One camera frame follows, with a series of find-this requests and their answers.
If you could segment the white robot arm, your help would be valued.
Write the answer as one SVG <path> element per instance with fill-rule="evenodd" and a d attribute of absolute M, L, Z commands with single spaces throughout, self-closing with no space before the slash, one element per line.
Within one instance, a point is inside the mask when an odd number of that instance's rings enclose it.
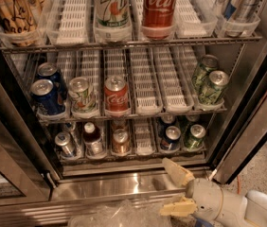
<path fill-rule="evenodd" d="M 250 190 L 245 196 L 230 192 L 164 158 L 162 164 L 176 186 L 185 193 L 160 209 L 161 216 L 187 217 L 219 222 L 223 227 L 267 227 L 267 195 Z"/>

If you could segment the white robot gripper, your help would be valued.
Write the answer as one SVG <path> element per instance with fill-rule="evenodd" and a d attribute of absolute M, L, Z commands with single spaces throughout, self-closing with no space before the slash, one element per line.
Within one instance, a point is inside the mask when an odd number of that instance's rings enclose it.
<path fill-rule="evenodd" d="M 169 158 L 162 160 L 164 169 L 167 171 L 176 186 L 186 187 L 186 197 L 178 201 L 166 203 L 159 210 L 161 216 L 187 217 L 192 215 L 206 221 L 219 221 L 223 206 L 222 189 L 206 179 L 195 179 L 193 173 L 176 164 Z"/>

